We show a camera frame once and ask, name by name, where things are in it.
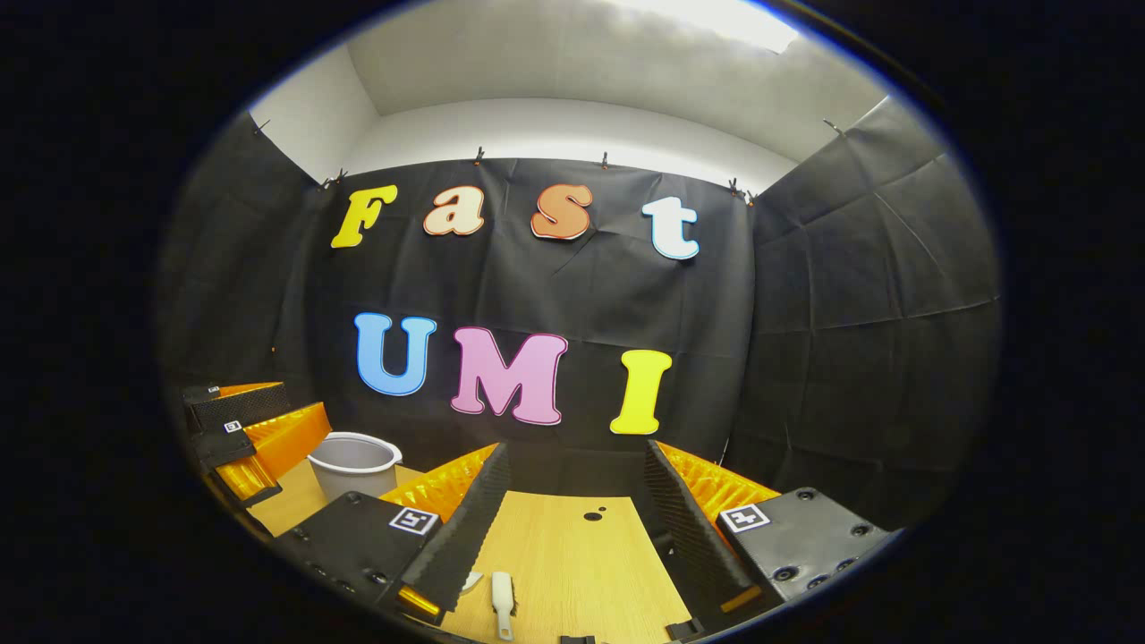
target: orange letter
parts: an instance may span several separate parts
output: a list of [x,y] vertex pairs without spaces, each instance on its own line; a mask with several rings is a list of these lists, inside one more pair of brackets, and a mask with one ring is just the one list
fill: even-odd
[[381,212],[378,199],[392,204],[396,198],[397,186],[370,188],[350,194],[350,207],[346,210],[342,229],[330,241],[330,248],[345,249],[361,244],[362,233],[358,233],[358,226],[369,229],[374,221],[378,221],[378,213]]
[[530,226],[532,234],[551,239],[575,239],[589,229],[589,213],[581,206],[592,203],[587,186],[558,183],[545,188],[537,197],[537,210]]
[[481,188],[473,186],[450,188],[433,198],[433,205],[439,207],[429,211],[423,228],[431,235],[476,233],[485,222],[481,219],[481,203],[484,198],[485,194]]

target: white wall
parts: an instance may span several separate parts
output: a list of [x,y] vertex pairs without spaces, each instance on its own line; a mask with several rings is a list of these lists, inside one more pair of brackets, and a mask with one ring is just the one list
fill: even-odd
[[752,194],[797,165],[731,134],[655,112],[586,101],[495,99],[381,117],[363,132],[342,166],[357,174],[473,158],[479,146],[484,147],[485,158],[600,162],[607,150],[610,165],[682,174],[720,186],[736,178],[737,187]]
[[378,121],[340,45],[301,68],[250,108],[263,133],[315,181],[337,176],[363,132]]

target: screw hole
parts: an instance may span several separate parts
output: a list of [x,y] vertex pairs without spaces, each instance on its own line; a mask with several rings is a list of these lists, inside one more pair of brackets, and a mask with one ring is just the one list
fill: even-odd
[[775,581],[791,581],[799,574],[799,570],[793,566],[783,566],[775,571]]

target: ceiling light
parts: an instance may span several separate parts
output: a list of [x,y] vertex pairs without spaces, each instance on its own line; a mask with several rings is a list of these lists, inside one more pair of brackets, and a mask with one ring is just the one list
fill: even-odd
[[747,0],[607,0],[614,5],[660,14],[734,40],[782,54],[798,32],[767,9]]

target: white ceiling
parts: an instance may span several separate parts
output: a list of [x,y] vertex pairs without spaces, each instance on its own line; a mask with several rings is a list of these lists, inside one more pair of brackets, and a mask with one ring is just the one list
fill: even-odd
[[435,0],[360,32],[348,49],[381,116],[479,99],[598,101],[796,162],[835,136],[822,119],[846,128],[887,94],[805,34],[776,55],[603,0]]

